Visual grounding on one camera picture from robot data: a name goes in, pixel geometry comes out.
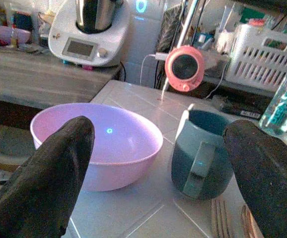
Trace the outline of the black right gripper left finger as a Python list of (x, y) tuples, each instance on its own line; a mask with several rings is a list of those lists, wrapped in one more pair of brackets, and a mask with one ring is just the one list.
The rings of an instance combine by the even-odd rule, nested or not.
[(59, 238), (66, 233), (95, 140), (84, 116), (49, 136), (0, 189), (0, 238)]

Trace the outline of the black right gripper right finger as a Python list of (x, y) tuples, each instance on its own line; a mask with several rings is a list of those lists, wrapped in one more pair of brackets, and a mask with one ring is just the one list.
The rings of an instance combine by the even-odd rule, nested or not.
[(240, 193), (266, 238), (287, 238), (287, 145), (248, 120), (223, 132)]

